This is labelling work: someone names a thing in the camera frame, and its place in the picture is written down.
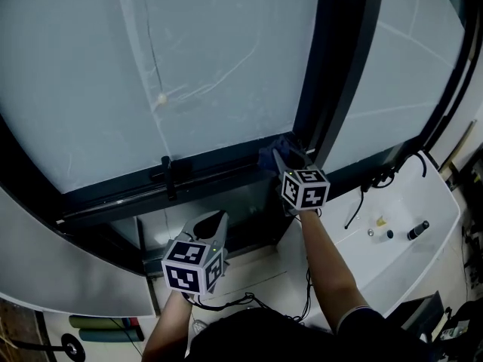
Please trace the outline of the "frosted glass window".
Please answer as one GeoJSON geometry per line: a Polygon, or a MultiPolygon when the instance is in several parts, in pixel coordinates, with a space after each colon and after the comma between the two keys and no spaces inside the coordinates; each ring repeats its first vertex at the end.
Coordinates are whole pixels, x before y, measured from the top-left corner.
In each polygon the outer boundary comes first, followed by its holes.
{"type": "Polygon", "coordinates": [[[0,0],[6,187],[61,230],[63,195],[165,155],[311,146],[338,1],[0,0]]]}
{"type": "Polygon", "coordinates": [[[382,0],[371,48],[325,173],[404,143],[438,105],[463,46],[463,0],[382,0]]]}

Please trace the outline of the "person's right forearm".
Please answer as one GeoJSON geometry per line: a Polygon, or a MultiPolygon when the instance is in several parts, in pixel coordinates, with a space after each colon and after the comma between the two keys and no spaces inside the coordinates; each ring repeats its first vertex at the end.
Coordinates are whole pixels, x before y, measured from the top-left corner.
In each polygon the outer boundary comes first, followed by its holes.
{"type": "Polygon", "coordinates": [[[346,313],[367,302],[317,213],[302,211],[300,221],[315,295],[328,325],[336,332],[346,313]]]}

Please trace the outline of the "grey metal panel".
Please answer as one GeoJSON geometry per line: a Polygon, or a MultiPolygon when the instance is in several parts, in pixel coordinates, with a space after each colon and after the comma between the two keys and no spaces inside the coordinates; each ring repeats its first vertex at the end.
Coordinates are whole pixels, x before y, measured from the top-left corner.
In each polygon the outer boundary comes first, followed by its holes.
{"type": "Polygon", "coordinates": [[[215,210],[225,210],[228,230],[225,248],[230,258],[279,242],[292,218],[286,217],[275,191],[276,179],[265,179],[185,204],[145,213],[137,217],[143,236],[143,261],[163,254],[191,219],[215,210]]]}

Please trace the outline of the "teal rolled mat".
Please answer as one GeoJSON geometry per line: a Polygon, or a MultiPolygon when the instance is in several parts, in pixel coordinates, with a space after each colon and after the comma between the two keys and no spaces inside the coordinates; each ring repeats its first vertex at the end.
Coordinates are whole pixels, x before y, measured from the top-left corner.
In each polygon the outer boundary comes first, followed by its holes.
{"type": "Polygon", "coordinates": [[[78,331],[81,340],[86,342],[101,342],[101,343],[130,343],[143,342],[144,335],[142,330],[138,327],[130,329],[117,330],[89,330],[80,329],[78,331]]]}

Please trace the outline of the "person's left forearm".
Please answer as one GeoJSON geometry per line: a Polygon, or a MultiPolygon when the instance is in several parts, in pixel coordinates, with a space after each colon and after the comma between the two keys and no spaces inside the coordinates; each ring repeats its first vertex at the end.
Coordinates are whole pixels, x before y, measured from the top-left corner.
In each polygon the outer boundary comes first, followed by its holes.
{"type": "Polygon", "coordinates": [[[192,304],[173,290],[142,355],[142,362],[182,362],[186,355],[192,304]]]}

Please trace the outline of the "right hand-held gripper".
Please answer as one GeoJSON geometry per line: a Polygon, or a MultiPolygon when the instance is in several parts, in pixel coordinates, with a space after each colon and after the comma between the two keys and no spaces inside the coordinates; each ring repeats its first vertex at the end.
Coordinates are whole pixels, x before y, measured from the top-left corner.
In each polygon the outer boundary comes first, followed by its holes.
{"type": "Polygon", "coordinates": [[[278,171],[280,186],[278,193],[286,216],[295,217],[300,211],[317,211],[323,208],[328,197],[330,183],[304,149],[291,146],[289,158],[292,161],[303,161],[301,169],[289,167],[277,149],[272,156],[278,171]]]}

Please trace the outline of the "black metal window frame bar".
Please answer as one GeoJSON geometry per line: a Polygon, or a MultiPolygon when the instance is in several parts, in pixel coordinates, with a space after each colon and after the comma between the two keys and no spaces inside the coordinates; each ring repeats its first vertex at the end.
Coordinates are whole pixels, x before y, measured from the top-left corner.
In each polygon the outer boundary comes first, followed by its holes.
{"type": "Polygon", "coordinates": [[[189,177],[175,185],[177,199],[174,201],[168,200],[164,184],[149,178],[149,172],[160,165],[68,192],[62,197],[56,224],[63,231],[83,229],[184,204],[263,179],[269,171],[257,165],[259,150],[278,137],[264,137],[172,160],[185,159],[192,164],[189,177]]]}

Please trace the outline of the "green rolled mat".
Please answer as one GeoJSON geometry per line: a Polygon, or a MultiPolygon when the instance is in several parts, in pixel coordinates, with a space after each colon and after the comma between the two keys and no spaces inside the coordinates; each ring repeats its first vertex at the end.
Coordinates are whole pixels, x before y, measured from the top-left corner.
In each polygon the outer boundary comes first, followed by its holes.
{"type": "Polygon", "coordinates": [[[69,324],[76,329],[86,330],[129,330],[139,326],[136,318],[98,318],[70,315],[69,324]]]}

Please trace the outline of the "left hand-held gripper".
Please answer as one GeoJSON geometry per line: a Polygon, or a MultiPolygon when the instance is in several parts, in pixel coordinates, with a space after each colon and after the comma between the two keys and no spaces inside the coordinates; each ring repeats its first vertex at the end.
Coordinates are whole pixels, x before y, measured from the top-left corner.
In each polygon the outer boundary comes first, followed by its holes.
{"type": "Polygon", "coordinates": [[[168,242],[162,257],[167,287],[199,296],[213,292],[226,272],[228,222],[226,211],[204,213],[189,220],[168,242]]]}

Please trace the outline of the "person's black shirt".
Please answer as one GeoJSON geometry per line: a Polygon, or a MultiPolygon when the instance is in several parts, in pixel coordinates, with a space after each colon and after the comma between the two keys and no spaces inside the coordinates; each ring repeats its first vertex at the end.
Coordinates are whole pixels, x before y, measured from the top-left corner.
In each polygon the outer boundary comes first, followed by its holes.
{"type": "Polygon", "coordinates": [[[371,308],[343,316],[334,334],[265,308],[243,310],[195,336],[189,362],[434,362],[431,348],[371,308]]]}

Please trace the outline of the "black panel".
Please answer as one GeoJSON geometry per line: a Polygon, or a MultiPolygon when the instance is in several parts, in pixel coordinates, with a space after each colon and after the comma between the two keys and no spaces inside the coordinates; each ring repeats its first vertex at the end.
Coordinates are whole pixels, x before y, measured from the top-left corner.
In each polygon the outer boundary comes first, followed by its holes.
{"type": "Polygon", "coordinates": [[[397,327],[415,335],[426,343],[432,343],[433,332],[441,320],[447,318],[438,291],[423,298],[401,303],[387,320],[397,327]]]}

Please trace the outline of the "blue cloth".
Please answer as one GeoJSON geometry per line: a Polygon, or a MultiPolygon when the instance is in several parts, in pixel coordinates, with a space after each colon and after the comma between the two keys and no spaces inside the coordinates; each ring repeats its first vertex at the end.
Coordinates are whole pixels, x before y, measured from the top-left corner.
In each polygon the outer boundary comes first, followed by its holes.
{"type": "Polygon", "coordinates": [[[270,170],[278,173],[279,169],[275,161],[275,156],[273,155],[273,150],[277,151],[284,164],[288,164],[291,153],[297,152],[297,146],[286,136],[280,136],[270,143],[269,146],[259,150],[258,167],[263,170],[270,170]]]}

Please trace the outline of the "black cylinder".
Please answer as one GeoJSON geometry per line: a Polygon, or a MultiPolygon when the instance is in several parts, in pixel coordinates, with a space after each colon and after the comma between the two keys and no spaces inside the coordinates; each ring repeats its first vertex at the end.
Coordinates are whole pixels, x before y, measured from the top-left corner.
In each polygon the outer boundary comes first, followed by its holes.
{"type": "Polygon", "coordinates": [[[407,233],[407,239],[409,241],[415,240],[428,228],[429,228],[429,222],[427,220],[424,220],[422,223],[416,225],[407,233]]]}

